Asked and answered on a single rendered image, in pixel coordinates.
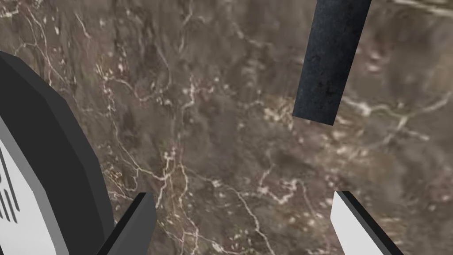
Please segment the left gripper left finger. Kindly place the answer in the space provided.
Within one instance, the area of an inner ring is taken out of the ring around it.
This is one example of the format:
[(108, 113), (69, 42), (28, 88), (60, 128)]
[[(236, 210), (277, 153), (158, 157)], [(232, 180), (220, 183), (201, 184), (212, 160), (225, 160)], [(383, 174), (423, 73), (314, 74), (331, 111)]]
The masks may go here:
[(96, 255), (147, 255), (156, 224), (151, 192), (140, 192)]

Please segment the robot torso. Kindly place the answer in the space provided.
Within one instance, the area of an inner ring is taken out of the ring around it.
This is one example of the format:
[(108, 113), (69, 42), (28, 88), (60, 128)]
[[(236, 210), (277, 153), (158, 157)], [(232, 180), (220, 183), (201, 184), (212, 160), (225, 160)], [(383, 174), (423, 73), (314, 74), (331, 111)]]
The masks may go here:
[(96, 255), (114, 229), (98, 158), (65, 99), (2, 51), (0, 119), (43, 187), (69, 255)]

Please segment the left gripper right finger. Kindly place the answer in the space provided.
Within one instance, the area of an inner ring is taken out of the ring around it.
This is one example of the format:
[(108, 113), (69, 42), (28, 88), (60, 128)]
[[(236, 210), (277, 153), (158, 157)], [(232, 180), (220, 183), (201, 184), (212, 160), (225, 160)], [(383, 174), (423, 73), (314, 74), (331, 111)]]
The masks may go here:
[(330, 221), (345, 255), (403, 255), (349, 191), (334, 193)]

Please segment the dark grey square post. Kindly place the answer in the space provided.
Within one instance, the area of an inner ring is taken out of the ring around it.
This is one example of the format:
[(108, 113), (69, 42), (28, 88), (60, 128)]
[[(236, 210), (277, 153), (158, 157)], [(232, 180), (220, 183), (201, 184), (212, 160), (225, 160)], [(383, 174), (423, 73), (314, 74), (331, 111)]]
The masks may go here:
[(333, 125), (372, 0), (317, 0), (293, 116)]

